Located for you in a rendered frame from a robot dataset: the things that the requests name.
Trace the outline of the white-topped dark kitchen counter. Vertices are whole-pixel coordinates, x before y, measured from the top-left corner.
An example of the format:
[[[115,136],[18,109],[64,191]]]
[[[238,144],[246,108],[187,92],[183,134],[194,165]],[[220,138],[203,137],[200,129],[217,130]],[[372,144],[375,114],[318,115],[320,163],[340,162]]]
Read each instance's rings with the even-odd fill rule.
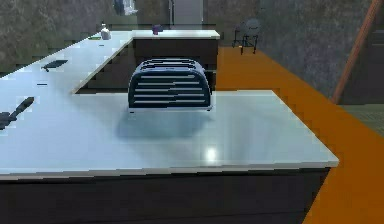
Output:
[[[337,157],[272,91],[130,113],[79,89],[133,39],[83,40],[0,78],[0,224],[302,224]]]

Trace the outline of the grey fridge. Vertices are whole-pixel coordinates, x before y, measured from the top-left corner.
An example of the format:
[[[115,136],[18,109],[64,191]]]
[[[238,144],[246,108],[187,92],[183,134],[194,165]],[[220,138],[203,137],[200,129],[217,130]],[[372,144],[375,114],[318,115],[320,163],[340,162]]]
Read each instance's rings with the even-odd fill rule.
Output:
[[[201,25],[203,0],[169,0],[171,25]]]

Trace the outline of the grey round-backed chair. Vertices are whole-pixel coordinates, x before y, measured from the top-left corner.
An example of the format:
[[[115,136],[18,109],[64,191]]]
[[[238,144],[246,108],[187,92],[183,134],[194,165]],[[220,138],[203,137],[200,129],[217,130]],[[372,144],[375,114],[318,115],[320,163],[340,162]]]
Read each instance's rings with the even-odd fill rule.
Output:
[[[238,46],[240,54],[243,54],[245,47],[252,47],[256,53],[261,23],[257,18],[250,18],[239,23],[234,29],[234,40],[232,47]]]

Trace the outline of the dark blue ribbed toaster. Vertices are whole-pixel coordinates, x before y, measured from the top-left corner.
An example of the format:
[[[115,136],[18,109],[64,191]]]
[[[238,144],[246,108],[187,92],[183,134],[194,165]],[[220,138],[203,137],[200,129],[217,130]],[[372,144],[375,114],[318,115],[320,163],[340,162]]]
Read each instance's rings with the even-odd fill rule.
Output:
[[[128,85],[128,109],[207,110],[212,108],[210,70],[188,58],[152,58],[141,62]]]

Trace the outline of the orange door frame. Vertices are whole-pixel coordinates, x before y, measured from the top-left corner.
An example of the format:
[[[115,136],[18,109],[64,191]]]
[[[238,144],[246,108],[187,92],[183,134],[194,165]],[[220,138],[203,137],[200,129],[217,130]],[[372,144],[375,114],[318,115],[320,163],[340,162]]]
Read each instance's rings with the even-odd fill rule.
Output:
[[[335,87],[334,93],[331,98],[331,102],[334,104],[338,104],[340,102],[342,93],[346,87],[347,81],[352,74],[352,70],[355,66],[357,59],[359,58],[359,54],[363,48],[363,45],[368,37],[369,31],[374,24],[374,20],[378,15],[380,8],[384,4],[384,0],[372,0],[371,4],[368,8],[366,16],[363,20],[363,23],[359,29],[359,32],[356,36],[350,54],[348,56],[348,60],[344,66],[343,72],[339,78],[339,81]]]

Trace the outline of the white bottle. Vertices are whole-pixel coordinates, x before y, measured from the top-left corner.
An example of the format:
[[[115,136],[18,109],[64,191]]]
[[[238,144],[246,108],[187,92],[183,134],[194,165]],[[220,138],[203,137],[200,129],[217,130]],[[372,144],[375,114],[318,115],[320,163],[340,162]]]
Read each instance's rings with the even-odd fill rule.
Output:
[[[102,23],[101,27],[102,27],[102,29],[100,31],[100,34],[101,34],[102,39],[103,40],[109,40],[111,38],[110,30],[107,28],[105,23]]]

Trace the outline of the black flat utensil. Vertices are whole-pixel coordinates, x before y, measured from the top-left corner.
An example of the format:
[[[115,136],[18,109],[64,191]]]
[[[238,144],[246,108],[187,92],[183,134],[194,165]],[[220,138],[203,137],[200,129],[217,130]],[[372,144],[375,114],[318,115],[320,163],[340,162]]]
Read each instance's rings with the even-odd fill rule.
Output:
[[[58,68],[67,62],[68,62],[68,60],[65,60],[65,59],[54,60],[54,61],[49,62],[48,64],[42,66],[41,69],[44,69],[46,72],[49,72],[50,69]]]

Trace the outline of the black long-handled utensil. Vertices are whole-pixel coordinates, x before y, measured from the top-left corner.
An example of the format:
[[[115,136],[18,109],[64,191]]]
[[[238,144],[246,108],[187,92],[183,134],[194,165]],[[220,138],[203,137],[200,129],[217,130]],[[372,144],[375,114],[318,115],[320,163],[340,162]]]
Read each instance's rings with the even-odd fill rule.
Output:
[[[13,112],[0,113],[0,130],[4,130],[11,122],[17,120],[17,116],[24,112],[34,102],[33,97],[24,99]]]

